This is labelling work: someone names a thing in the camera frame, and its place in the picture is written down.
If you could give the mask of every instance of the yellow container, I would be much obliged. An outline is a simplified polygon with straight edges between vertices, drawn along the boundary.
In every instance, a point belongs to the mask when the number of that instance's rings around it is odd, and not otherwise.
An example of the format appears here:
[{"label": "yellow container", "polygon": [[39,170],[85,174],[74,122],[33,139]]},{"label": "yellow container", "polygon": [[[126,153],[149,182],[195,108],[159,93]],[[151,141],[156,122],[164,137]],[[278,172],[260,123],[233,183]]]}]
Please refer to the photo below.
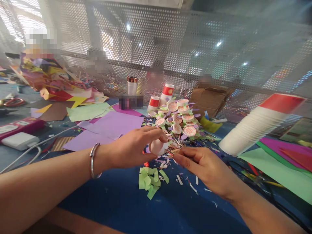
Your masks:
[{"label": "yellow container", "polygon": [[209,121],[208,119],[206,119],[205,116],[203,116],[201,118],[201,120],[199,121],[199,123],[202,125],[202,127],[207,131],[207,132],[211,132],[211,133],[215,133],[216,131],[218,131],[218,129],[222,126],[222,123],[213,123],[211,121]]}]

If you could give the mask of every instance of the perforated metal screen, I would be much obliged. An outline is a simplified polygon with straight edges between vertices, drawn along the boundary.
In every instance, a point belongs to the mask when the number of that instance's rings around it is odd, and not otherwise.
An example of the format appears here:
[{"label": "perforated metal screen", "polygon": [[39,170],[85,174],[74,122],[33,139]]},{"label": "perforated metal screen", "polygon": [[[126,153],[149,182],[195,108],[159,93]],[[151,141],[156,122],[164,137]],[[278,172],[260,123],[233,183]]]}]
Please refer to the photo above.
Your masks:
[{"label": "perforated metal screen", "polygon": [[[148,102],[165,82],[177,98],[190,98],[201,75],[235,89],[218,118],[239,122],[275,92],[308,97],[312,29],[307,25],[229,14],[83,0],[2,0],[2,51],[11,52],[27,29],[53,29],[58,60],[73,72],[85,68],[89,49],[104,50],[105,71],[88,73],[97,89],[126,95],[126,77],[139,79]],[[149,79],[156,72],[156,79]],[[273,133],[281,135],[300,116]]]}]

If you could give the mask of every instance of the silver bangle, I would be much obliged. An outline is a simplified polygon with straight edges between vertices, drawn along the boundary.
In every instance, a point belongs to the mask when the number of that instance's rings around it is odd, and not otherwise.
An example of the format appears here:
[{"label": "silver bangle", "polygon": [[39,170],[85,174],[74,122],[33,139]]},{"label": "silver bangle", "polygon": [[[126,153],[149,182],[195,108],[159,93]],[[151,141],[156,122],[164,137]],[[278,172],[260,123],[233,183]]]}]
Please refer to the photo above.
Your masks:
[{"label": "silver bangle", "polygon": [[97,149],[97,147],[100,145],[100,143],[96,143],[95,146],[93,146],[92,150],[91,150],[91,153],[90,153],[90,157],[91,157],[91,176],[93,179],[98,179],[102,173],[98,174],[98,175],[94,175],[94,172],[93,172],[93,158],[94,158],[94,154],[95,154],[95,150]]}]

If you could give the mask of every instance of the person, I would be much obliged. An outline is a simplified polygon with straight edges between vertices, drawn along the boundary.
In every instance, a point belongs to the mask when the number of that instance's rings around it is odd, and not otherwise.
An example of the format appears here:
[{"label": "person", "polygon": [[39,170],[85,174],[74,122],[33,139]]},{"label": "person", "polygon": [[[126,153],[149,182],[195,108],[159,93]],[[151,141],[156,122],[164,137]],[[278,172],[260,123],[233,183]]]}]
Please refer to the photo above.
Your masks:
[{"label": "person", "polygon": [[[153,126],[133,130],[111,144],[100,145],[94,173],[129,168],[156,159],[142,150],[151,141],[168,141]],[[0,175],[1,233],[21,233],[46,215],[66,196],[91,179],[91,149],[37,162]],[[207,148],[182,148],[174,156],[214,193],[229,201],[253,234],[305,233],[296,223],[244,184]]]}]

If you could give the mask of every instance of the corrugated cardboard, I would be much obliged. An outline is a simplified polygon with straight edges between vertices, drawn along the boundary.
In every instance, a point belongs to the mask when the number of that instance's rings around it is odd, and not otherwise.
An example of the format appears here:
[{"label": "corrugated cardboard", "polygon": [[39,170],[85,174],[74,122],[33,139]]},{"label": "corrugated cardboard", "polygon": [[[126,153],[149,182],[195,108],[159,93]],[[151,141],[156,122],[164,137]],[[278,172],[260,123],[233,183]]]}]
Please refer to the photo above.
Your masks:
[{"label": "corrugated cardboard", "polygon": [[201,117],[205,115],[205,111],[208,112],[209,117],[215,117],[223,109],[233,91],[217,85],[200,84],[193,89],[189,102],[196,102],[193,108],[199,109]]}]

